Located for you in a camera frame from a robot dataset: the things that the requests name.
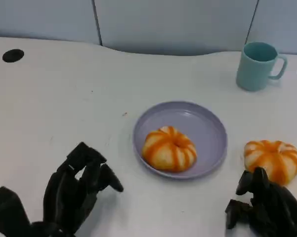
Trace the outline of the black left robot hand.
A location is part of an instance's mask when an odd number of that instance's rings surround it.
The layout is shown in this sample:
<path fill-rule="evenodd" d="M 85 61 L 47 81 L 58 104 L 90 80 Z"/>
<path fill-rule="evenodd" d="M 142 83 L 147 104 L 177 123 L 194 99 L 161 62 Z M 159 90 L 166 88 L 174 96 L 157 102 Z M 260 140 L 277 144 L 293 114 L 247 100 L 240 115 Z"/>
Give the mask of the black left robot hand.
<path fill-rule="evenodd" d="M 35 237 L 73 237 L 108 186 L 124 190 L 97 150 L 80 142 L 54 172 L 43 197 L 43 220 L 33 222 Z"/>

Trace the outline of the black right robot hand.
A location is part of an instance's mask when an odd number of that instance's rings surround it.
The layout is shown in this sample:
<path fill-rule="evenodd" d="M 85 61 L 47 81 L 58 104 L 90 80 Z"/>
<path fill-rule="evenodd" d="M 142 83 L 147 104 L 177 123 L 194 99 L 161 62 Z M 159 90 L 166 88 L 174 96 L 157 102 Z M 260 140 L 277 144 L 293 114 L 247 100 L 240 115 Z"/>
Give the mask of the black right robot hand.
<path fill-rule="evenodd" d="M 297 199 L 284 186 L 270 181 L 264 168 L 245 170 L 236 195 L 250 192 L 251 203 L 231 199 L 225 209 L 226 229 L 249 224 L 260 237 L 297 237 Z"/>

